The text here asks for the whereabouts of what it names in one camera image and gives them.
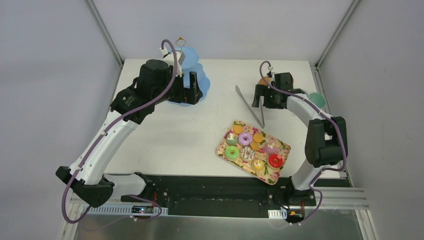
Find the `metal serving tongs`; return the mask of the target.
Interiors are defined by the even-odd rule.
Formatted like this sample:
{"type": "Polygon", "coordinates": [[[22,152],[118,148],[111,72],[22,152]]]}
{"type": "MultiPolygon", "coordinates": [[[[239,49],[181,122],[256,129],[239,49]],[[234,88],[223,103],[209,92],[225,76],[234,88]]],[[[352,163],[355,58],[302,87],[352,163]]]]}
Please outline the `metal serving tongs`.
{"type": "Polygon", "coordinates": [[[263,106],[262,106],[262,99],[261,98],[259,99],[260,117],[258,117],[258,115],[256,115],[255,111],[253,110],[252,106],[249,105],[249,103],[247,102],[247,100],[243,96],[238,85],[235,86],[235,91],[238,94],[238,96],[241,98],[241,100],[243,101],[244,105],[247,107],[248,111],[251,113],[253,118],[256,120],[256,122],[260,126],[260,128],[264,129],[265,126],[266,126],[266,123],[265,123],[265,116],[264,116],[264,111],[263,111],[263,106]]]}

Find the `pink frosted cake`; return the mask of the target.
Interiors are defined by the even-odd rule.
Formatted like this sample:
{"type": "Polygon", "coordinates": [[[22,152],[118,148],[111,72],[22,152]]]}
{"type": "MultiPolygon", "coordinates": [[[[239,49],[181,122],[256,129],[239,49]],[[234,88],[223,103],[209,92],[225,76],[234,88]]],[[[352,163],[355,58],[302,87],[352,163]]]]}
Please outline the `pink frosted cake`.
{"type": "Polygon", "coordinates": [[[264,153],[267,155],[275,154],[278,150],[277,144],[275,142],[267,143],[263,147],[264,153]]]}

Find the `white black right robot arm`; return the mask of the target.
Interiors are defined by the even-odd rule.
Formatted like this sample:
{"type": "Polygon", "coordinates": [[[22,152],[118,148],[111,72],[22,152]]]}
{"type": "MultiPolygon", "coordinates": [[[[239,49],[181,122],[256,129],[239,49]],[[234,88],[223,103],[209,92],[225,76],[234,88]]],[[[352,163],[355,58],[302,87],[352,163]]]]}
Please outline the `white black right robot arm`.
{"type": "Polygon", "coordinates": [[[307,127],[304,154],[305,161],[291,176],[292,186],[284,190],[284,200],[296,205],[304,198],[304,190],[310,189],[324,171],[340,172],[339,162],[347,159],[346,120],[322,111],[308,94],[294,88],[289,72],[269,71],[255,86],[253,108],[287,109],[307,127]]]}

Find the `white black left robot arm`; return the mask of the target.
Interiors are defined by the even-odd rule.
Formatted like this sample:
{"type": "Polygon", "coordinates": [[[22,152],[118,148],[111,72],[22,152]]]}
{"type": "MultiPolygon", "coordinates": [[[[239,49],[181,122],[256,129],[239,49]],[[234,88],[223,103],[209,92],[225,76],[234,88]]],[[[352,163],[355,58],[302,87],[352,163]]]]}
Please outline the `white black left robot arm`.
{"type": "Polygon", "coordinates": [[[153,189],[141,173],[113,175],[105,170],[125,139],[154,112],[157,104],[169,101],[195,105],[203,97],[199,81],[205,73],[199,64],[184,69],[168,88],[173,68],[172,63],[163,60],[147,60],[131,85],[116,94],[90,146],[71,166],[56,170],[55,175],[90,207],[98,208],[110,198],[128,195],[143,203],[152,198],[153,189]]]}

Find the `purple frosted donut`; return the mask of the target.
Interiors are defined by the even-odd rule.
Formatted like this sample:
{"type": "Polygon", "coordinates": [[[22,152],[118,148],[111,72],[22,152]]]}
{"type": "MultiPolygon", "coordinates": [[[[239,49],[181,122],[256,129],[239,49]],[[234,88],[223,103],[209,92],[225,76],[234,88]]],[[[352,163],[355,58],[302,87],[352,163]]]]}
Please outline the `purple frosted donut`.
{"type": "Polygon", "coordinates": [[[249,146],[253,141],[253,135],[247,131],[244,131],[238,135],[238,143],[241,146],[249,146]]]}

